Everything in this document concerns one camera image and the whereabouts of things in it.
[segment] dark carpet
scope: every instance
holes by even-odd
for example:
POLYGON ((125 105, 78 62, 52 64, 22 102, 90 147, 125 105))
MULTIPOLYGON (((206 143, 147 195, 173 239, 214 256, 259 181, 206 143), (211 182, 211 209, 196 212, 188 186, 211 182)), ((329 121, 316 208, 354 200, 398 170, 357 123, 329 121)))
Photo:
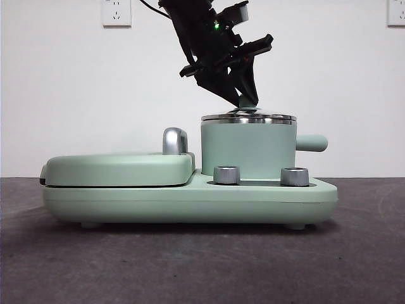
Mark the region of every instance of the dark carpet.
POLYGON ((405 179, 323 179, 333 217, 279 225, 108 224, 1 180, 1 303, 405 303, 405 179))

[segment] pot handle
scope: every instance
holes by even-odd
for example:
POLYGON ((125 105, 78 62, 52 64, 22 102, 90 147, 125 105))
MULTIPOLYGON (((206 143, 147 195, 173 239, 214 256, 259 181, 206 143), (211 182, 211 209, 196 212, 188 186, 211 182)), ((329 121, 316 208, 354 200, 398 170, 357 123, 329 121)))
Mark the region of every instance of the pot handle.
POLYGON ((328 147, 328 139, 323 135, 298 135, 297 151, 322 152, 328 147))

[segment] white wall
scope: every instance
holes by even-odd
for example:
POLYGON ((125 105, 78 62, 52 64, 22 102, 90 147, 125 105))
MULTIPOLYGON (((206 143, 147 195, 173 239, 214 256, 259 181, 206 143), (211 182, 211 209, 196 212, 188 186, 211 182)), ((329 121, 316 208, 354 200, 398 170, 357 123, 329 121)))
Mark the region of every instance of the white wall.
MULTIPOLYGON (((169 20, 136 0, 131 29, 103 29, 99 0, 1 5, 3 177, 38 176, 58 155, 159 151, 169 126, 200 163, 200 117, 232 107, 178 76, 187 62, 169 20)), ((297 164, 405 176, 405 28, 386 27, 385 0, 251 0, 249 16, 235 28, 244 41, 275 39, 255 62, 260 107, 330 141, 297 164)))

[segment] electrical socket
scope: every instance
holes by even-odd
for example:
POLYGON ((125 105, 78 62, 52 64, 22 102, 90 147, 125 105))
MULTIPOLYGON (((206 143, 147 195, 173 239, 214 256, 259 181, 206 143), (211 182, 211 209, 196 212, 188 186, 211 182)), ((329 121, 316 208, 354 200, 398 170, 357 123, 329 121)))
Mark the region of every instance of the electrical socket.
POLYGON ((387 0, 387 25, 405 27, 405 0, 387 0))
POLYGON ((130 27, 132 25, 131 0, 101 0, 105 27, 130 27))

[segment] pot lid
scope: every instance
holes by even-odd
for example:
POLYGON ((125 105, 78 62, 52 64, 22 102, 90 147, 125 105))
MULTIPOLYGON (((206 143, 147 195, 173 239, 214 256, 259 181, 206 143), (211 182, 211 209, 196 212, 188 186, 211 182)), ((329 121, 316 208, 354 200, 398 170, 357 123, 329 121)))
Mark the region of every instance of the pot lid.
POLYGON ((284 115, 279 113, 271 113, 269 111, 264 111, 260 108, 236 108, 225 114, 214 114, 206 115, 201 118, 202 121, 207 120, 221 120, 221 119, 240 119, 240 118, 260 118, 260 119, 271 119, 271 120, 291 120, 296 121, 297 118, 291 115, 284 115))

